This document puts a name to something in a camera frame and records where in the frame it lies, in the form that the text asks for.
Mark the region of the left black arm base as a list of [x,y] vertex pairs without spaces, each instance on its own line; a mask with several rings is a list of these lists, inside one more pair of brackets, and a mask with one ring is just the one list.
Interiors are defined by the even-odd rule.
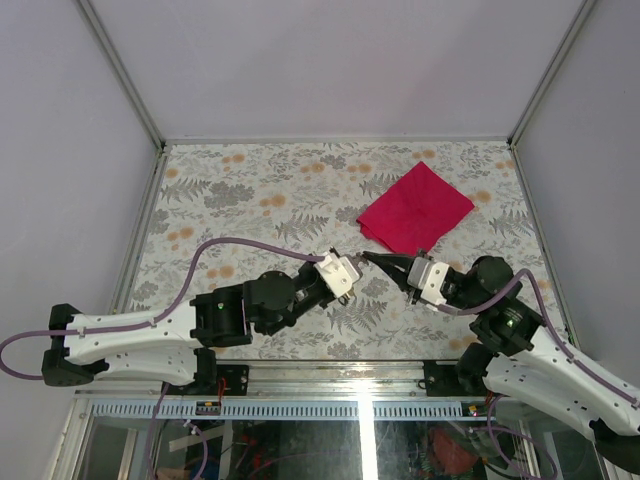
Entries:
[[222,397],[246,396],[249,374],[250,367],[246,364],[223,364],[204,373],[198,372],[195,376],[195,394]]

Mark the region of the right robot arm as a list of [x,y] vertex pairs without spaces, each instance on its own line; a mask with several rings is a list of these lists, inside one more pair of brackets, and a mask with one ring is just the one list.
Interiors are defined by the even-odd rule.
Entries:
[[421,252],[363,253],[409,296],[435,311],[470,316],[476,336],[457,361],[458,387],[521,401],[573,428],[601,457],[639,472],[639,390],[607,371],[554,329],[544,306],[519,298],[527,269],[482,256],[465,273]]

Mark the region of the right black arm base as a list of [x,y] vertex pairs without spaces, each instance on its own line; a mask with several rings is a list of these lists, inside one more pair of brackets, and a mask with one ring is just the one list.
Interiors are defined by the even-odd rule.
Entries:
[[467,396],[468,392],[459,381],[456,365],[454,360],[424,360],[422,377],[417,381],[417,387],[427,397]]

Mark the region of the large metal keyring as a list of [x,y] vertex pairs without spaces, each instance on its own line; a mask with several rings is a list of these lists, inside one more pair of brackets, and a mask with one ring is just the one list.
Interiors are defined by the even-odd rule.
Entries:
[[363,257],[361,253],[356,253],[353,255],[341,256],[340,262],[347,271],[350,288],[338,299],[338,302],[342,306],[347,306],[352,300],[356,298],[355,285],[363,277],[361,266],[366,265],[368,261]]

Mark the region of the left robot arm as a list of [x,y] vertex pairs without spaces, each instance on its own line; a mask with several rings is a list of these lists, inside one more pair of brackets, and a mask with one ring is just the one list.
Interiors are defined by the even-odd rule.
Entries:
[[219,381],[217,350],[249,345],[254,334],[273,335],[317,306],[346,301],[359,278],[346,259],[328,254],[319,263],[305,263],[294,277],[268,271],[183,301],[166,316],[86,315],[69,304],[56,305],[49,325],[62,333],[44,353],[42,376],[53,387],[112,378],[208,394]]

